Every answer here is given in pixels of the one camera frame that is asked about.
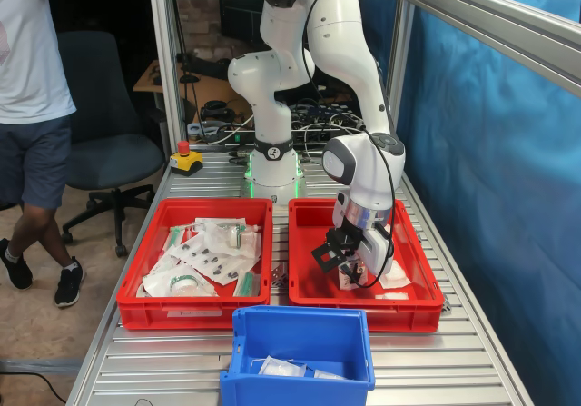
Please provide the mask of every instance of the shorts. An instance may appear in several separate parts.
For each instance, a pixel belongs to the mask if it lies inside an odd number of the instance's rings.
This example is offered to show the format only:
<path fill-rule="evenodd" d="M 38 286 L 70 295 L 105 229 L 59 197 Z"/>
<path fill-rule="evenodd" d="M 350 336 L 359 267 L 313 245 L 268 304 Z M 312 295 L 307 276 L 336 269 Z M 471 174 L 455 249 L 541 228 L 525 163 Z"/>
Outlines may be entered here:
<path fill-rule="evenodd" d="M 0 202 L 60 207 L 70 152 L 68 115 L 40 123 L 0 124 Z"/>

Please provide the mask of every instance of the brick wall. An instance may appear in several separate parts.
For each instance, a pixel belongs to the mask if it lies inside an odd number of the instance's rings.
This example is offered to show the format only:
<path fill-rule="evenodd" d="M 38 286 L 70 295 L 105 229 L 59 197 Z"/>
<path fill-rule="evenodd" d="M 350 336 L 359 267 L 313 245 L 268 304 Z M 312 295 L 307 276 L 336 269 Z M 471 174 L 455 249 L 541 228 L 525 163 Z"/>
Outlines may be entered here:
<path fill-rule="evenodd" d="M 220 33 L 218 0 L 178 0 L 186 49 L 201 59 L 218 61 L 251 52 L 247 43 Z"/>

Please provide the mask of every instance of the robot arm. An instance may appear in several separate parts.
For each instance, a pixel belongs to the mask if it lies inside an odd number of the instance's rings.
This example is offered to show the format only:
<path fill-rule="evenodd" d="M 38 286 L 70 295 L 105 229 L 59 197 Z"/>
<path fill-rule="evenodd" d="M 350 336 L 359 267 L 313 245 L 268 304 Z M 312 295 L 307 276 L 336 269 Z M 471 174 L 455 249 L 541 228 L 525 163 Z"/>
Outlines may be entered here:
<path fill-rule="evenodd" d="M 355 252 L 372 274 L 388 272 L 393 245 L 383 223 L 393 206 L 392 190 L 403 173 L 405 148 L 389 129 L 378 68 L 363 35 L 359 0 L 265 1 L 261 35 L 272 51 L 234 60 L 229 70 L 232 87 L 251 102 L 255 113 L 258 141 L 252 153 L 257 169 L 253 180 L 273 186 L 284 184 L 281 179 L 290 174 L 291 153 L 282 149 L 280 156 L 272 158 L 258 153 L 259 146 L 280 149 L 291 138 L 289 110 L 274 101 L 273 93 L 306 83 L 314 62 L 355 91 L 367 132 L 333 138 L 323 150 L 326 173 L 348 189 L 338 195 L 335 228 L 313 255 L 323 271 L 336 266 L 343 270 L 344 252 Z M 310 53 L 304 52 L 303 63 L 301 38 L 307 19 Z M 264 175 L 258 173 L 258 164 Z"/>
<path fill-rule="evenodd" d="M 359 0 L 317 1 L 308 37 L 315 65 L 357 94 L 370 134 L 333 138 L 323 150 L 325 172 L 349 189 L 339 193 L 333 212 L 335 229 L 329 230 L 327 241 L 313 255 L 328 271 L 346 268 L 343 252 L 355 252 L 377 276 L 391 267 L 393 244 L 383 226 L 393 207 L 392 189 L 399 186 L 403 173 L 405 147 L 389 129 L 378 68 L 363 35 Z"/>

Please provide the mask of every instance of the metal slatted table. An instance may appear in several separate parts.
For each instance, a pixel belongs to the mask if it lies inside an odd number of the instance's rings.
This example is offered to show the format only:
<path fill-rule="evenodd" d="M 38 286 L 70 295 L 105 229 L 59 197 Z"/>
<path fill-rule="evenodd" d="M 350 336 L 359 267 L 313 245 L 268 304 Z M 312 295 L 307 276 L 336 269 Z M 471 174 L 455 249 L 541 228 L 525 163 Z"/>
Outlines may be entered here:
<path fill-rule="evenodd" d="M 206 154 L 204 168 L 186 178 L 166 173 L 154 205 L 172 197 L 238 197 L 244 167 L 227 154 Z M 341 185 L 315 163 L 304 167 L 309 197 L 334 197 Z M 416 228 L 451 311 L 431 334 L 372 333 L 377 378 L 369 406 L 532 404 L 458 266 L 409 179 L 396 192 Z M 115 294 L 152 218 L 147 215 L 120 281 L 84 359 L 67 405 L 218 406 L 219 372 L 230 364 L 228 331 L 127 331 Z M 288 213 L 274 208 L 273 268 L 288 261 Z M 271 304 L 286 304 L 273 289 Z"/>

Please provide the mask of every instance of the blue bin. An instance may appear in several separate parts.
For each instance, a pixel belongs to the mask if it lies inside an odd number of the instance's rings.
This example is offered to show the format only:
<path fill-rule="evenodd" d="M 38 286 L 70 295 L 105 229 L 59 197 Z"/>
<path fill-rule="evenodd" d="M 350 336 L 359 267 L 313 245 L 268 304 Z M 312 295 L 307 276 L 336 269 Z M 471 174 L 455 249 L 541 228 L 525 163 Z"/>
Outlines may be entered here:
<path fill-rule="evenodd" d="M 222 406 L 364 406 L 375 388 L 364 311 L 254 306 L 233 315 Z M 304 377 L 258 374 L 267 356 L 307 365 Z M 347 380 L 315 379 L 314 370 Z"/>

